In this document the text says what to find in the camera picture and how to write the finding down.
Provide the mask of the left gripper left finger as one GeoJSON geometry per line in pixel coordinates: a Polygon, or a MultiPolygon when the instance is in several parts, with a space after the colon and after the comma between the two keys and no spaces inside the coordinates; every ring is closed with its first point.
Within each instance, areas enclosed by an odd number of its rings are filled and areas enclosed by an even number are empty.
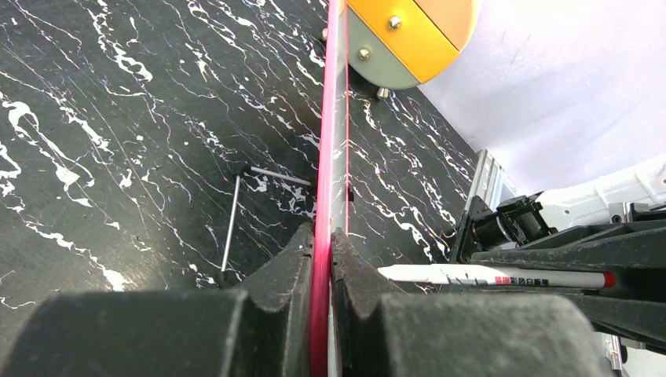
{"type": "Polygon", "coordinates": [[[307,376],[313,228],[233,287],[59,295],[4,376],[307,376]]]}

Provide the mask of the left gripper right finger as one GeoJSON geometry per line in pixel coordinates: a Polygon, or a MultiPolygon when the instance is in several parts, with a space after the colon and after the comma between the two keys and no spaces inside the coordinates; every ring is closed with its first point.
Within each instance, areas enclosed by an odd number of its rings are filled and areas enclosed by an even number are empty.
{"type": "Polygon", "coordinates": [[[609,376],[584,315],[558,295],[456,287],[409,294],[331,236],[340,376],[609,376]]]}

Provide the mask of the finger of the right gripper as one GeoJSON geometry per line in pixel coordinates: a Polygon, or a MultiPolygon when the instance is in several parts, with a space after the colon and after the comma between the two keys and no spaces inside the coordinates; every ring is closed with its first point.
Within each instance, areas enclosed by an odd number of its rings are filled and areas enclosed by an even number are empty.
{"type": "Polygon", "coordinates": [[[477,252],[475,265],[597,272],[665,267],[665,221],[586,225],[512,250],[477,252]]]}
{"type": "Polygon", "coordinates": [[[643,343],[647,349],[665,347],[665,286],[641,284],[627,289],[572,286],[570,299],[598,330],[643,343]]]}

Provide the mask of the red-capped whiteboard marker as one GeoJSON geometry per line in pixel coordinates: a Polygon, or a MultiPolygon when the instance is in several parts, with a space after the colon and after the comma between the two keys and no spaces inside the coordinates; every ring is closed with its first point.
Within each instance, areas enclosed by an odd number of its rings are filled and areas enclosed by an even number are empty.
{"type": "Polygon", "coordinates": [[[385,278],[399,282],[524,287],[567,287],[588,290],[612,288],[611,272],[589,273],[483,265],[432,264],[391,265],[378,268],[385,278]]]}

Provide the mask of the pink-framed whiteboard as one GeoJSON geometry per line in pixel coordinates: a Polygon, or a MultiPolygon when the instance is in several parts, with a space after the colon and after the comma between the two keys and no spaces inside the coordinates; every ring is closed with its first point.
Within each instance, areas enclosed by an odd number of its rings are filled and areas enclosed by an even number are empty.
{"type": "Polygon", "coordinates": [[[320,124],[310,300],[309,373],[329,376],[332,234],[348,228],[349,83],[347,2],[330,1],[320,124]]]}

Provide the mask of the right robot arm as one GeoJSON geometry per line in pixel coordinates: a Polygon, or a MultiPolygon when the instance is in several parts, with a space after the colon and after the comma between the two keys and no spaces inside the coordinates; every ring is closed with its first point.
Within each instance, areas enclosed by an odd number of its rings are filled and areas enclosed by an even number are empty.
{"type": "Polygon", "coordinates": [[[450,258],[488,267],[610,272],[607,288],[575,287],[600,331],[665,351],[665,157],[589,182],[520,196],[480,151],[450,258]]]}

